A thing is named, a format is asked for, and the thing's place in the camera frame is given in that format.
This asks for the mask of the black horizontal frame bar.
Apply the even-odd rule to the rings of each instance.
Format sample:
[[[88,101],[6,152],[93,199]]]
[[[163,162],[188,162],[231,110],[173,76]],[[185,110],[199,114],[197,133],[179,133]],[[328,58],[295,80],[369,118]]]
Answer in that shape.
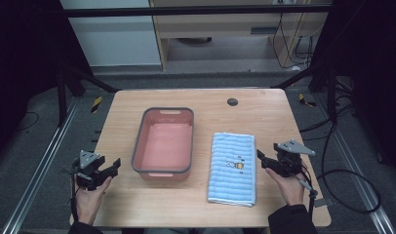
[[[331,11],[332,9],[333,9],[332,4],[257,5],[257,6],[237,5],[237,6],[75,9],[75,10],[62,10],[61,12],[59,12],[59,14],[68,18],[94,18],[94,17],[325,13]]]

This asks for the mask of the wooden shelf unit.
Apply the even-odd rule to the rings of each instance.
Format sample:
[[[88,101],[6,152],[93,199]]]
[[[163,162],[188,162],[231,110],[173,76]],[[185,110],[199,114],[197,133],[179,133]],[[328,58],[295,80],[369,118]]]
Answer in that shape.
[[[333,0],[148,0],[152,7],[308,5],[331,4]],[[299,39],[318,37],[326,13],[283,13],[243,15],[157,16],[157,37],[163,39],[226,36],[267,36],[282,66],[296,61]]]

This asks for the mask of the white cabinet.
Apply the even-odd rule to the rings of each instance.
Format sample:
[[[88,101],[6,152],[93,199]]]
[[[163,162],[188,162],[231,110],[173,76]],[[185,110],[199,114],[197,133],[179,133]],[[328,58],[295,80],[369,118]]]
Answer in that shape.
[[[148,0],[60,0],[65,10],[143,8]],[[160,65],[152,17],[69,19],[91,67]]]

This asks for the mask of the blue striped towel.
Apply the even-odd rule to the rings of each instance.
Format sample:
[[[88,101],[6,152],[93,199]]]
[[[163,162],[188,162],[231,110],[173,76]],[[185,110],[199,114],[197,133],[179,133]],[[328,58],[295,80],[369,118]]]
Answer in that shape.
[[[255,137],[215,133],[208,183],[208,201],[253,207],[256,203]]]

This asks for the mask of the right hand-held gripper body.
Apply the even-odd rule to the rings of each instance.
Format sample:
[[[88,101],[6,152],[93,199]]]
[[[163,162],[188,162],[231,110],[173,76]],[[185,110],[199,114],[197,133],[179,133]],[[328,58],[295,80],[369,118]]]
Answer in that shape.
[[[316,155],[314,150],[305,147],[294,139],[278,144],[286,151],[286,155],[282,157],[276,154],[279,168],[277,174],[282,177],[296,176],[302,172],[301,154]]]

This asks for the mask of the person's right hand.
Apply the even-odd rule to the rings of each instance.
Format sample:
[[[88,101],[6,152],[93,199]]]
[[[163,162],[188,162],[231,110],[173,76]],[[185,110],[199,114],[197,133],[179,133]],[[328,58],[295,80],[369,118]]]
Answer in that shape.
[[[282,177],[269,168],[265,171],[277,183],[282,198],[288,206],[301,205],[303,203],[304,186],[300,183],[304,180],[303,174]]]

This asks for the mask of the person's left hand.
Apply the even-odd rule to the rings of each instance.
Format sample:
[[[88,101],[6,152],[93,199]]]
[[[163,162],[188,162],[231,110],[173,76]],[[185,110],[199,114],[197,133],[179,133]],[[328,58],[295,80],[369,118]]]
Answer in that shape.
[[[102,185],[97,187],[95,190],[88,190],[87,188],[77,187],[75,189],[76,196],[76,211],[77,220],[79,222],[93,225],[101,204],[103,195],[112,181],[112,177],[109,176]]]

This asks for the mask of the black metal stand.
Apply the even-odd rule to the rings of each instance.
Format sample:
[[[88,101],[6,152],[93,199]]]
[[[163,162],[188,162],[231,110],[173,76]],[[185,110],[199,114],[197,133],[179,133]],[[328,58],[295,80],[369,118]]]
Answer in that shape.
[[[310,92],[316,93],[327,87],[327,114],[333,124],[337,123],[336,109],[336,74],[331,63],[318,62],[297,73],[290,79],[272,86],[272,89],[285,90],[301,79],[311,76],[308,85]]]
[[[86,92],[81,80],[88,81],[108,93],[118,92],[117,88],[107,85],[94,75],[87,74],[74,67],[63,68],[57,75],[59,127],[65,123],[67,117],[66,90],[69,90],[74,97],[82,97]]]

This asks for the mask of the pink basin with grey rim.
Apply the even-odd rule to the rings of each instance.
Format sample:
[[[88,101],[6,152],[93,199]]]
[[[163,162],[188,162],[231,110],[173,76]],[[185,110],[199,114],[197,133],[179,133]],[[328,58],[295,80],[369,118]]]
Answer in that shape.
[[[133,151],[133,170],[145,180],[186,180],[192,165],[193,133],[192,109],[146,109]]]

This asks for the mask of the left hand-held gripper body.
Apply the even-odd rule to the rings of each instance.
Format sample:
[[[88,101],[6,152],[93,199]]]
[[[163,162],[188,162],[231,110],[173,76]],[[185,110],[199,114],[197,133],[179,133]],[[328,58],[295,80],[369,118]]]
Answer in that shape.
[[[73,191],[77,187],[95,190],[103,184],[104,178],[101,176],[101,171],[96,171],[93,164],[99,156],[95,152],[80,151],[79,157],[72,163],[71,179]]]

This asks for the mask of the aluminium floor rail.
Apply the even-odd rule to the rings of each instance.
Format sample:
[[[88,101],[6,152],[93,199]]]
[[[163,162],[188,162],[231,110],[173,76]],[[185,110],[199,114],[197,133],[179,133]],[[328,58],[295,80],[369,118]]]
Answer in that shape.
[[[40,190],[41,184],[46,177],[46,174],[50,169],[53,160],[57,155],[59,147],[76,113],[76,108],[78,107],[79,102],[79,97],[73,97],[71,99],[70,104],[66,109],[66,117],[63,123],[59,127],[57,127],[49,145],[45,150],[45,153],[42,156],[42,159],[40,160],[32,178],[30,179],[23,192],[20,201],[18,202],[16,208],[5,223],[1,234],[19,233],[24,219],[26,218],[31,205],[33,204],[35,197]]]
[[[340,157],[346,169],[356,174],[352,176],[352,179],[366,209],[368,211],[370,209],[374,209],[373,212],[369,213],[369,216],[371,217],[376,230],[379,234],[396,234],[396,230],[393,227],[383,206],[379,206],[379,208],[376,209],[377,203],[381,202],[381,200],[378,199],[376,191],[372,189],[371,185],[363,180],[364,174],[359,164],[355,160],[351,150],[349,149],[344,136],[337,126],[334,127],[333,136],[336,141],[337,149],[340,152]]]

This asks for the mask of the black curtain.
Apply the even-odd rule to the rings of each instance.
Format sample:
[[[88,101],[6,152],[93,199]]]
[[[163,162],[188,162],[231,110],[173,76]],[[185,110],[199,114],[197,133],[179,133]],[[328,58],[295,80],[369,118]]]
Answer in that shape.
[[[396,169],[396,0],[333,0],[314,61],[333,40],[337,74],[353,80],[355,105],[382,158]]]
[[[65,66],[92,72],[60,0],[0,0],[0,152],[34,96],[57,85]]]

